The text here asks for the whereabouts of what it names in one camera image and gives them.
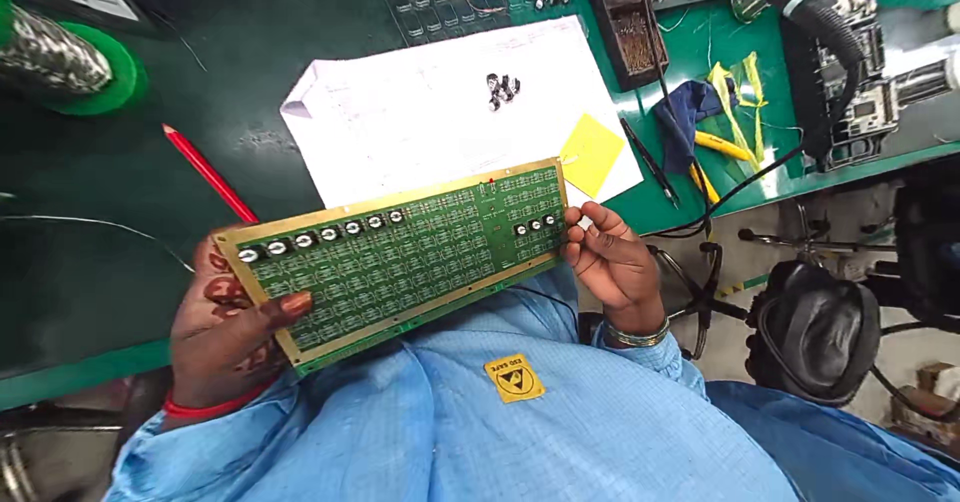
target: yellow sticky note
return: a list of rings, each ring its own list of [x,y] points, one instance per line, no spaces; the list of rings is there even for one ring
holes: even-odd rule
[[[610,169],[614,167],[624,143],[622,138],[599,121],[589,114],[583,114],[559,151],[563,178],[595,198]]]
[[[535,399],[546,393],[540,377],[523,354],[490,361],[483,368],[505,403]]]

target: red bracelet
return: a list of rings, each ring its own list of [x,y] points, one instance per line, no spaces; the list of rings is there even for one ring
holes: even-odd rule
[[[214,417],[226,415],[234,410],[240,410],[241,408],[245,407],[247,403],[255,398],[258,398],[260,393],[266,391],[267,387],[273,385],[279,377],[280,376],[274,376],[270,378],[270,380],[258,385],[257,387],[254,387],[250,391],[247,391],[235,399],[207,408],[187,408],[186,406],[181,406],[175,403],[173,400],[174,390],[171,388],[170,391],[167,392],[167,399],[163,402],[163,411],[167,413],[167,417],[174,417],[177,419],[212,419]]]

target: fingernail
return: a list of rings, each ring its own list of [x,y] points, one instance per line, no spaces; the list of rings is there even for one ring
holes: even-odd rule
[[[313,298],[310,296],[310,290],[303,290],[281,299],[280,309],[288,316],[300,316],[310,310],[311,304],[313,304]]]

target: red pencil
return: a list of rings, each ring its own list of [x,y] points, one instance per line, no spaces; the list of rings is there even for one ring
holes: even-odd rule
[[[237,216],[247,223],[260,222],[260,219],[257,218],[254,212],[250,211],[247,204],[243,203],[240,196],[237,196],[237,193],[231,189],[231,186],[227,184],[224,178],[220,177],[217,170],[213,169],[213,166],[197,151],[197,148],[194,147],[189,140],[184,138],[184,135],[166,124],[163,125],[163,134],[167,136],[167,140],[173,142],[176,149],[183,153],[186,160],[189,161],[190,164],[193,164],[194,168],[197,168],[199,175],[203,176],[207,183],[210,183],[210,187],[220,194],[223,201],[230,206],[234,213],[237,213]]]

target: circuit board on bench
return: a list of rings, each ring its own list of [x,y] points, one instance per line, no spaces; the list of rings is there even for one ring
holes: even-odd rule
[[[312,292],[276,334],[303,376],[552,267],[566,208],[548,159],[215,239],[258,305]]]

